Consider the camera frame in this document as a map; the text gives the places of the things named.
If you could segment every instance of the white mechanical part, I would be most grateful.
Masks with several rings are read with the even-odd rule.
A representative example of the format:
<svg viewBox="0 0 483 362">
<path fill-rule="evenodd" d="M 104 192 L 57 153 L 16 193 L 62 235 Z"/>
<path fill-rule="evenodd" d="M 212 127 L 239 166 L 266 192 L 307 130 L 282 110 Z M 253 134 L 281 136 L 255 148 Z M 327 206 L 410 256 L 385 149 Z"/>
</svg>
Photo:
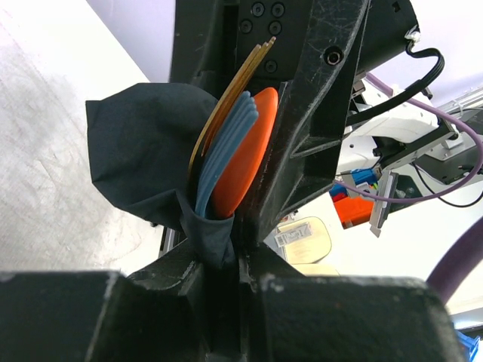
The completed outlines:
<svg viewBox="0 0 483 362">
<path fill-rule="evenodd" d="M 382 94 L 371 83 L 363 81 L 365 92 L 362 94 L 367 104 L 375 106 L 388 100 L 388 96 Z M 414 99 L 431 105 L 430 101 L 422 94 Z M 388 112 L 372 118 L 358 129 L 354 130 L 345 140 L 353 137 L 388 137 L 402 143 L 412 143 L 432 130 L 438 128 L 438 118 L 422 109 L 404 103 Z"/>
<path fill-rule="evenodd" d="M 374 167 L 379 161 L 379 158 L 372 152 L 376 147 L 374 139 L 370 136 L 347 137 L 340 148 L 337 174 Z"/>
</svg>

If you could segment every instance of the blue object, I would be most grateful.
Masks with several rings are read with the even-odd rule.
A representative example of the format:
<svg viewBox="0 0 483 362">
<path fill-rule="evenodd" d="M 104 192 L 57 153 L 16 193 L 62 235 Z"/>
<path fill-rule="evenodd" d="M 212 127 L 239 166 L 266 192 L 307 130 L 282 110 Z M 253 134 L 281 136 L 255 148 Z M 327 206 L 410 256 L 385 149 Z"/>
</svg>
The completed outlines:
<svg viewBox="0 0 483 362">
<path fill-rule="evenodd" d="M 236 150 L 258 119 L 257 106 L 250 92 L 243 92 L 223 122 L 206 155 L 198 181 L 195 212 L 206 217 L 211 193 Z"/>
<path fill-rule="evenodd" d="M 360 185 L 361 183 L 368 183 L 369 185 L 377 183 L 377 177 L 372 169 L 368 170 L 352 170 L 350 171 L 352 177 L 354 178 L 354 182 L 356 185 Z M 347 195 L 347 190 L 342 187 L 341 185 L 335 185 L 330 191 L 329 194 L 331 197 L 334 197 L 338 194 L 345 194 Z"/>
<path fill-rule="evenodd" d="M 456 331 L 460 343 L 465 348 L 466 356 L 468 361 L 473 362 L 475 360 L 476 354 L 478 353 L 478 348 L 480 346 L 480 337 L 471 338 L 459 331 Z"/>
</svg>

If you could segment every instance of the black wire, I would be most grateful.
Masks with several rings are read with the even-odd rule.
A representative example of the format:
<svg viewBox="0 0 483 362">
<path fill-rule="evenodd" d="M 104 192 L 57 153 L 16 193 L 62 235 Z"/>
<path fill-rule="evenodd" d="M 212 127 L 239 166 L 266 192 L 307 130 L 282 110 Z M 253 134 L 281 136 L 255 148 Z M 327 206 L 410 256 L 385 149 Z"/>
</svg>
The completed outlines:
<svg viewBox="0 0 483 362">
<path fill-rule="evenodd" d="M 371 118 L 377 117 L 378 115 L 382 115 L 384 112 L 387 112 L 397 106 L 400 106 L 402 103 L 409 101 L 412 97 L 414 97 L 419 92 L 422 92 L 426 89 L 431 83 L 434 82 L 435 79 L 441 74 L 443 68 L 445 67 L 445 58 L 441 54 L 438 49 L 435 48 L 428 48 L 423 49 L 421 51 L 413 52 L 412 48 L 414 46 L 413 42 L 408 43 L 406 47 L 406 53 L 413 57 L 414 59 L 420 58 L 427 58 L 427 57 L 437 57 L 438 60 L 433 68 L 426 74 L 422 79 L 415 81 L 406 90 L 400 94 L 395 95 L 392 98 L 389 98 L 386 102 L 378 104 L 374 107 L 366 109 L 360 113 L 356 113 L 354 115 L 350 115 L 347 118 L 346 126 L 357 126 L 363 122 L 370 120 Z"/>
<path fill-rule="evenodd" d="M 435 194 L 435 192 L 429 187 L 429 185 L 426 183 L 426 181 L 424 180 L 423 178 L 423 175 L 421 174 L 421 171 L 419 169 L 419 167 L 414 163 L 414 162 L 411 162 L 411 165 L 414 167 L 414 169 L 416 170 L 416 173 L 418 175 L 418 177 L 420 178 L 421 182 L 423 183 L 423 185 L 429 190 L 429 192 L 431 192 L 432 194 Z M 439 200 L 443 201 L 446 205 L 450 205 L 452 207 L 459 207 L 461 209 L 464 209 L 466 207 L 471 207 L 471 206 L 474 206 L 476 205 L 478 202 L 480 202 L 482 199 L 483 199 L 483 191 L 481 192 L 481 194 L 478 196 L 478 198 L 476 198 L 476 200 L 474 200 L 473 202 L 470 202 L 469 204 L 466 204 L 466 205 L 457 205 L 457 204 L 452 204 L 451 202 L 449 201 L 446 201 L 445 199 L 443 198 L 438 198 Z"/>
</svg>

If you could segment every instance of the orange oval object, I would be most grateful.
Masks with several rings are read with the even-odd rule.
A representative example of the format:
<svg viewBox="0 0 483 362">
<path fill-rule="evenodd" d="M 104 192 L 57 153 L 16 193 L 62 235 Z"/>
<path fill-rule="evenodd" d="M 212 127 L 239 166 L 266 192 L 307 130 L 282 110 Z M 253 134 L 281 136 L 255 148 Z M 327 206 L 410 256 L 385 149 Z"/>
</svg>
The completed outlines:
<svg viewBox="0 0 483 362">
<path fill-rule="evenodd" d="M 278 93 L 266 88 L 255 97 L 258 119 L 236 150 L 213 190 L 212 201 L 216 215 L 233 215 L 246 195 L 262 162 L 277 115 Z"/>
</svg>

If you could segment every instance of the dark cloth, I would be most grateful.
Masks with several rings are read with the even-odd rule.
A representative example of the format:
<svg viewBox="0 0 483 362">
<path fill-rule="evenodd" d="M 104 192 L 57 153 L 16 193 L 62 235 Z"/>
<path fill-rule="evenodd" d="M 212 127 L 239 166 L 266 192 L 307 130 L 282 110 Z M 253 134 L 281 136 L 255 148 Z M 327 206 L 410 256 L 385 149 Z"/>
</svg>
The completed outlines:
<svg viewBox="0 0 483 362">
<path fill-rule="evenodd" d="M 88 151 L 94 186 L 115 207 L 184 230 L 202 262 L 235 261 L 233 219 L 196 216 L 186 196 L 193 147 L 217 100 L 189 84 L 136 84 L 87 101 Z"/>
</svg>

